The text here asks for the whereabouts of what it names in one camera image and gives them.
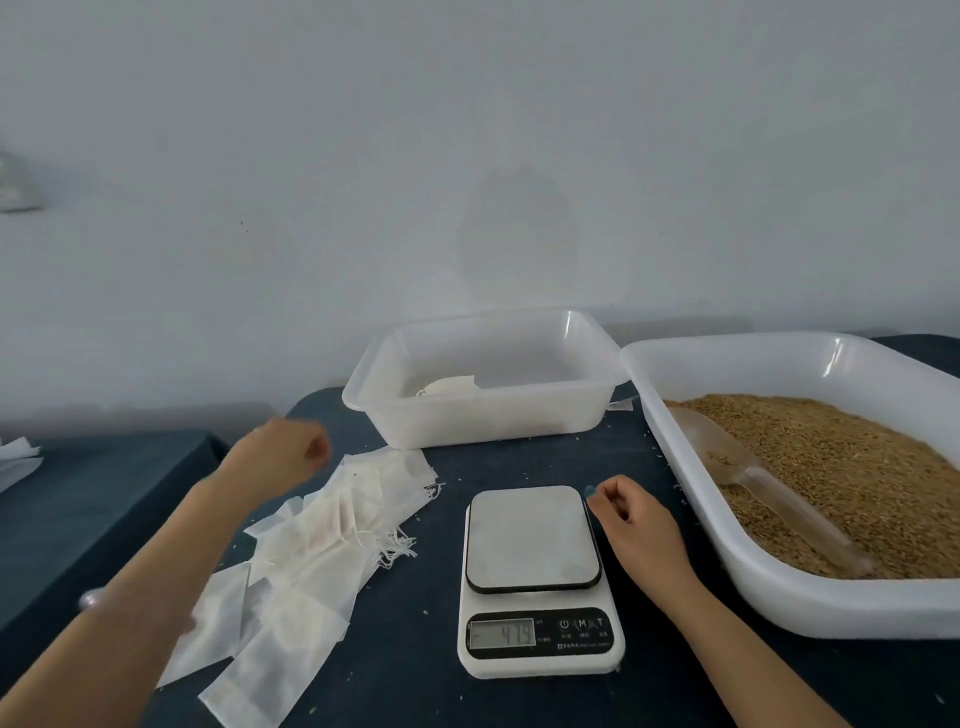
forearm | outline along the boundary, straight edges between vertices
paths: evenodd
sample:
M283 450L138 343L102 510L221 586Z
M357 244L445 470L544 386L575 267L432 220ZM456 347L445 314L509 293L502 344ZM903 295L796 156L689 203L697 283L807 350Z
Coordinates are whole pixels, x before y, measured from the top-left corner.
M135 725L236 528L243 504L211 480L187 494L0 701L8 726Z
M702 584L664 610L738 728L849 728L743 620Z

scale display screen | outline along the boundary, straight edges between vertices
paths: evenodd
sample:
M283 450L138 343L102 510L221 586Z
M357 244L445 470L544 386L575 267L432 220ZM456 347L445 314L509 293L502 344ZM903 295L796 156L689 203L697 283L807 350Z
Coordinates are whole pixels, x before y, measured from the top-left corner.
M498 619L470 623L470 649L532 647L536 644L532 619Z

white plastic tray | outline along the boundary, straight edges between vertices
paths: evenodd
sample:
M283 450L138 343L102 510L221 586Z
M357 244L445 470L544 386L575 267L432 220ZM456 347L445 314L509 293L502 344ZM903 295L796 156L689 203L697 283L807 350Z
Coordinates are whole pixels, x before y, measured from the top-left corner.
M813 398L925 441L960 466L960 379L876 342L820 332L641 341L621 358L686 497L758 612L808 637L960 638L960 579L830 579L757 546L663 404L706 394Z
M344 404L402 449L582 432L627 380L619 354L593 317L567 309L405 324L370 343ZM479 391L416 397L436 379L466 375Z

empty plastic tray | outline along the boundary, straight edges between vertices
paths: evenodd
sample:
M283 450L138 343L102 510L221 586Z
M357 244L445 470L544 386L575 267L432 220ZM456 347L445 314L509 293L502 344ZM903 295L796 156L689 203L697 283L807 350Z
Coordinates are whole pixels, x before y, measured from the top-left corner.
M582 432L627 380L620 348L592 316L535 309L392 328L375 338L344 389L394 448ZM448 376L476 391L417 392Z

hand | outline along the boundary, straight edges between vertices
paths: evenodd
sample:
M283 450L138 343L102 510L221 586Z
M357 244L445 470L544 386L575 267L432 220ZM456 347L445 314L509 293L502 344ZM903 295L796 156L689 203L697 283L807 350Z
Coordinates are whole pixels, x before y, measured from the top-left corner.
M234 445L211 479L249 512L325 467L331 452L320 423L273 417Z
M596 488L587 505L600 521L617 561L657 606L671 608L700 585L670 512L626 475Z

